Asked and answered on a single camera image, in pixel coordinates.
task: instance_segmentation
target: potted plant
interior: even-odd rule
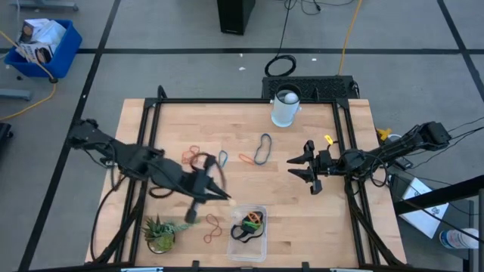
[[[192,224],[176,225],[173,221],[161,222],[160,216],[157,220],[148,218],[147,227],[143,227],[144,239],[148,248],[155,254],[168,252],[175,245],[175,233],[188,229]]]

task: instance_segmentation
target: blue plastic basket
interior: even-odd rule
[[[66,76],[70,64],[74,61],[77,49],[82,42],[81,35],[73,26],[71,20],[56,20],[60,25],[66,28],[66,33],[55,50],[54,56],[44,67],[58,79]],[[17,68],[25,76],[48,77],[47,73],[35,63],[28,63],[25,58],[20,56],[15,47],[12,47],[5,58],[5,63]]]

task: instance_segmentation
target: black rubber band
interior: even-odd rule
[[[262,145],[264,144],[263,140],[264,140],[264,137],[267,137],[269,139],[269,151],[267,152],[267,156],[265,157],[264,161],[263,162],[257,162],[257,155],[259,155],[259,151],[260,149],[262,148]],[[257,147],[257,150],[256,150],[256,155],[254,155],[254,163],[257,164],[257,165],[263,165],[267,162],[267,160],[269,159],[269,156],[271,155],[271,147],[272,147],[272,138],[271,138],[271,135],[267,134],[267,133],[264,133],[261,137],[260,137],[260,145],[259,147]]]
[[[252,238],[259,238],[261,237],[263,234],[264,234],[264,222],[261,223],[261,227],[262,227],[262,232],[261,234],[259,235],[255,235],[255,236],[251,236],[249,238],[247,238],[246,240],[242,240],[242,238],[244,238],[245,236],[247,236],[247,234],[249,234],[247,231],[244,231],[241,235],[239,236],[235,236],[234,235],[234,230],[236,227],[240,227],[240,225],[234,225],[232,226],[232,229],[230,230],[230,236],[232,236],[232,238],[234,240],[238,240],[238,241],[241,241],[242,243],[247,243],[249,242]]]

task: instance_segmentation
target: wooden tabletop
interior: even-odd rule
[[[116,133],[118,140],[136,142],[143,103],[142,99],[125,100]],[[358,148],[370,150],[377,147],[368,101],[351,100],[350,108]],[[305,167],[289,165],[286,160],[301,155],[307,140],[313,140],[316,150],[321,150],[327,146],[326,134],[337,139],[331,106],[303,104],[302,111],[297,113],[294,123],[288,128],[273,125],[271,109],[270,104],[163,104],[155,145],[166,151],[166,157],[178,163],[181,163],[182,153],[191,145],[197,145],[200,151],[215,156],[220,150],[228,153],[224,167],[228,193],[238,205],[257,204],[267,208],[266,260],[250,263],[227,258],[233,207],[227,201],[211,201],[198,209],[199,224],[176,234],[175,247],[170,252],[162,255],[151,253],[141,234],[136,265],[186,267],[191,266],[193,260],[198,260],[203,267],[300,267],[303,261],[308,261],[311,267],[358,267],[343,178],[320,177],[323,190],[312,196],[308,184],[287,172],[289,168]],[[340,115],[345,128],[342,111]],[[348,146],[346,130],[343,131]],[[239,153],[252,157],[263,133],[272,137],[268,162],[262,166],[242,162],[238,158]],[[337,146],[331,147],[330,151],[333,158],[339,156]],[[187,165],[183,167],[185,171],[190,170]],[[218,174],[214,174],[214,178],[218,181]],[[95,237],[96,255],[102,252],[119,229],[127,187],[128,182],[124,182],[108,198],[100,213]],[[389,190],[375,187],[371,182],[366,183],[366,188],[374,229],[395,256],[405,262]],[[102,196],[109,189],[107,175]],[[166,199],[147,196],[144,219],[160,215],[162,220],[173,219],[182,223],[190,203],[191,198],[178,193]],[[205,216],[210,213],[220,221],[223,233],[206,244],[203,236],[213,229],[205,221]],[[366,262],[371,263],[368,238],[363,229],[361,233]],[[131,239],[130,231],[126,236],[123,260],[128,258]]]

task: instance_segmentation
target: black speaker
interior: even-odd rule
[[[243,35],[256,0],[217,0],[220,31]]]

